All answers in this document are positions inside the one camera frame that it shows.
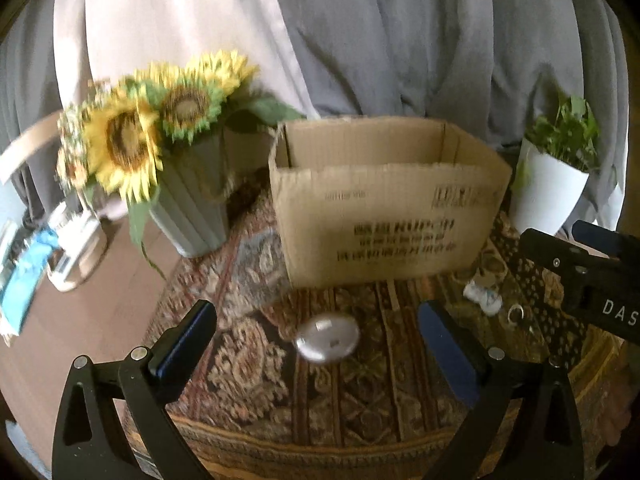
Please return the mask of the white blue astronaut figurine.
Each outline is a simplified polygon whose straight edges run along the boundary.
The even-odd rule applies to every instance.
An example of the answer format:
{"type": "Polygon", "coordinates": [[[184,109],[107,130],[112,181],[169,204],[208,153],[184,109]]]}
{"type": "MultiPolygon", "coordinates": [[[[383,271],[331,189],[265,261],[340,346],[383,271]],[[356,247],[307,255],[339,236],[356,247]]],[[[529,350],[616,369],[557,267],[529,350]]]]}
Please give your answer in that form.
{"type": "Polygon", "coordinates": [[[487,316],[497,315],[503,306],[497,279],[492,274],[475,274],[464,285],[463,297],[480,307],[487,316]]]}

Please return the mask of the grey oval stone toy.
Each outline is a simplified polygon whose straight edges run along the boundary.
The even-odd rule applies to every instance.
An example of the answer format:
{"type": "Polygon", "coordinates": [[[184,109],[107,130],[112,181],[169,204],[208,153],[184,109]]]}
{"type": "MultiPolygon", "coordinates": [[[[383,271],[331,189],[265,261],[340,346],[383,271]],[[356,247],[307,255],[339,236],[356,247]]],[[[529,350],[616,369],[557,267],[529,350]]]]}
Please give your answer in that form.
{"type": "Polygon", "coordinates": [[[355,318],[343,313],[322,313],[299,327],[295,337],[298,354],[314,364],[330,364],[355,351],[360,329],[355,318]]]}

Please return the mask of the white ribbed plant pot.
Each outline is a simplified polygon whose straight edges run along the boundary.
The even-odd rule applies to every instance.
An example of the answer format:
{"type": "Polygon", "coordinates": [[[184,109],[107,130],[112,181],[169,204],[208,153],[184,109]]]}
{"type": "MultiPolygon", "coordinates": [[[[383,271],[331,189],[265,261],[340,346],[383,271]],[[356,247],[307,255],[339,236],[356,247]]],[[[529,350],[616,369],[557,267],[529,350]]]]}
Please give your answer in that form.
{"type": "Polygon", "coordinates": [[[511,188],[511,226],[520,234],[535,229],[555,235],[576,206],[588,178],[586,172],[524,139],[511,188]]]}

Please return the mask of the green potted plant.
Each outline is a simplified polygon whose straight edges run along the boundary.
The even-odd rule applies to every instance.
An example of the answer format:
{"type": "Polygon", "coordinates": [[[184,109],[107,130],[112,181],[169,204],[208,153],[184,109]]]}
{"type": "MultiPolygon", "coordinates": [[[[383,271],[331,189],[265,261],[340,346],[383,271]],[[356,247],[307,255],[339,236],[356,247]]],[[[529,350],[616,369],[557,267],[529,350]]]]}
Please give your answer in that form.
{"type": "Polygon", "coordinates": [[[599,166],[600,127],[587,100],[559,94],[555,115],[539,115],[526,130],[516,165],[512,192],[520,192],[533,179],[530,155],[549,155],[558,162],[590,174],[599,166]]]}

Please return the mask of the patterned brown rug cloth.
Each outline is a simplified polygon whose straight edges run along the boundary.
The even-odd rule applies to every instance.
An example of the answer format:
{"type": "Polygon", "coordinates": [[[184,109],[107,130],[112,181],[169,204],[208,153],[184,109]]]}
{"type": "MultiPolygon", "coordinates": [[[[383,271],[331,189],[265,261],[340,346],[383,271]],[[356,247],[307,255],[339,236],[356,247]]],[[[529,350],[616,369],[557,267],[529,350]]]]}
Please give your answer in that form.
{"type": "Polygon", "coordinates": [[[418,324],[418,307],[441,301],[486,347],[512,359],[553,356],[567,371],[585,445],[586,475],[602,448],[597,418],[620,343],[560,309],[551,272],[518,254],[505,214],[466,270],[408,281],[296,289],[288,281],[265,172],[230,198],[228,242],[178,263],[145,339],[154,342],[195,301],[212,302],[216,334],[168,414],[219,479],[417,479],[439,458],[465,418],[418,324]],[[495,316],[463,297],[475,274],[492,274],[503,300],[495,316]],[[506,312],[521,304],[530,330],[506,312]],[[355,318],[357,348],[330,364],[303,359],[300,326],[322,313],[355,318]]]}

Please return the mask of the grey draped blanket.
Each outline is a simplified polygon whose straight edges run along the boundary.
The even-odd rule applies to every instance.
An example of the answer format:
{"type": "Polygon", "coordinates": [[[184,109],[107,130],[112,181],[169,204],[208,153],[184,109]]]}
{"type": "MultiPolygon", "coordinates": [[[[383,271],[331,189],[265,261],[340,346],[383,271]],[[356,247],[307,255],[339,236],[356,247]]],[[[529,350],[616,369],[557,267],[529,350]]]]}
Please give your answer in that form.
{"type": "Polygon", "coordinates": [[[583,96],[600,162],[572,211],[614,229],[626,191],[628,70],[605,0],[26,0],[1,39],[1,140],[89,80],[236,49],[311,116],[448,120],[494,148],[559,92],[583,96]]]}

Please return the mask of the grey ribbed vase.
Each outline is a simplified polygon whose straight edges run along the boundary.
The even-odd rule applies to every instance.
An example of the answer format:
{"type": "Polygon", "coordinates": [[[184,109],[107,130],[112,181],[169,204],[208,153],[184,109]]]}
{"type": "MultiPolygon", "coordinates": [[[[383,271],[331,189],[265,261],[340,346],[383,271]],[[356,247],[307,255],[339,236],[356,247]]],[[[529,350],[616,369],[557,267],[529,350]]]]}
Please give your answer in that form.
{"type": "Polygon", "coordinates": [[[184,258],[213,252],[229,235],[228,164],[220,132],[164,159],[151,218],[184,258]]]}

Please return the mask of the brown cardboard box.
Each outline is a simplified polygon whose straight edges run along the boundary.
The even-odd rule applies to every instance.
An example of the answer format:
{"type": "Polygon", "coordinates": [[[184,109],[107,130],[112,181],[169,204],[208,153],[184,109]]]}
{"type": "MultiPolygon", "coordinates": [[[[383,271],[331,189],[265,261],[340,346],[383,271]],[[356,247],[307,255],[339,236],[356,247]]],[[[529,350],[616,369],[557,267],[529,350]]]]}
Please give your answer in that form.
{"type": "Polygon", "coordinates": [[[450,122],[340,117],[280,125],[269,177],[288,278],[309,288],[472,266],[511,168],[450,122]]]}

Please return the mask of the yellow sunflower bouquet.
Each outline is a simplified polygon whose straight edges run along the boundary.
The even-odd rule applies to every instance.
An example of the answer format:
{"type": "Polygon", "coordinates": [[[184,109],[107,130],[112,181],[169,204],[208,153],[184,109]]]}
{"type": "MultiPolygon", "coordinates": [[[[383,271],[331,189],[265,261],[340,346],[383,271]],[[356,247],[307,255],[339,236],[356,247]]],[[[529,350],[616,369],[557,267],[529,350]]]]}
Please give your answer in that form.
{"type": "MultiPolygon", "coordinates": [[[[131,241],[142,248],[160,194],[164,159],[203,136],[270,133],[302,116],[254,87],[258,66],[238,50],[204,52],[183,66],[152,62],[119,79],[88,84],[88,96],[58,118],[56,175],[66,191],[118,195],[131,241]]],[[[238,174],[228,164],[228,198],[238,174]]]]}

